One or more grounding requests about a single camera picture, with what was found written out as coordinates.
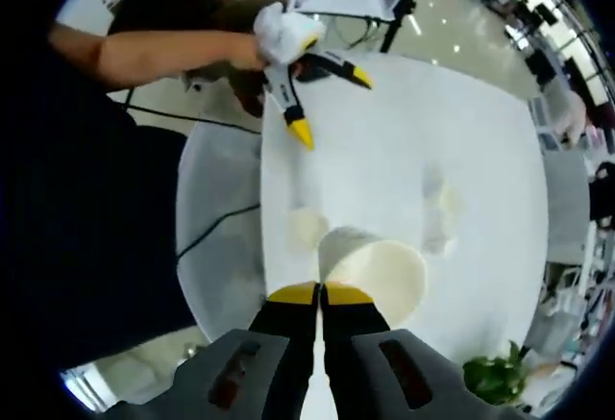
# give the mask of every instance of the white glove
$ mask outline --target white glove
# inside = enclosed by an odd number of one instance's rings
[[[297,12],[284,13],[281,2],[262,9],[254,22],[260,53],[272,64],[297,61],[326,27],[320,21]]]

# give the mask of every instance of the shiny floor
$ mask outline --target shiny floor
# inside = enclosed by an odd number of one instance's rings
[[[471,0],[417,0],[412,17],[404,21],[390,53],[407,56],[455,69],[498,86],[519,98],[537,94],[538,87],[521,56],[504,36],[504,24],[494,14]],[[362,20],[328,20],[326,43],[343,48],[363,34]],[[376,40],[360,44],[355,50],[377,51],[383,33]],[[127,92],[111,96],[124,101]],[[250,117],[234,98],[226,81],[186,90],[177,79],[163,79],[135,90],[132,104],[189,117],[204,117],[258,129],[259,121]],[[153,125],[189,134],[193,122],[130,110],[139,124]],[[161,337],[132,351],[147,360],[155,372],[172,371],[185,345],[204,340],[196,329]],[[110,362],[100,364],[100,369]]]

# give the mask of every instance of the ceiling light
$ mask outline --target ceiling light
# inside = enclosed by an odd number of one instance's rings
[[[419,26],[419,23],[416,21],[416,18],[414,17],[414,15],[411,14],[407,19],[410,20],[410,24],[412,25],[412,28],[414,28],[414,32],[416,33],[416,35],[421,36],[423,34],[423,31],[421,31],[421,27]]]

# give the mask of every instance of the green leaves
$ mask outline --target green leaves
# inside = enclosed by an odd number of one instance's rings
[[[498,406],[512,403],[526,387],[519,346],[510,342],[508,358],[474,358],[463,364],[467,388],[483,401]]]

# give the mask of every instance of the white round table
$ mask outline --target white round table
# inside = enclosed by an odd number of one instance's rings
[[[288,214],[310,207],[331,227],[354,226],[421,247],[422,180],[440,165],[460,196],[457,247],[426,256],[429,292],[404,327],[463,362],[522,344],[547,255],[545,173],[527,104],[483,81],[380,54],[344,56],[373,90],[331,77],[296,84],[312,129],[308,151],[267,98],[261,216],[267,292],[318,280],[314,252],[288,239]]]

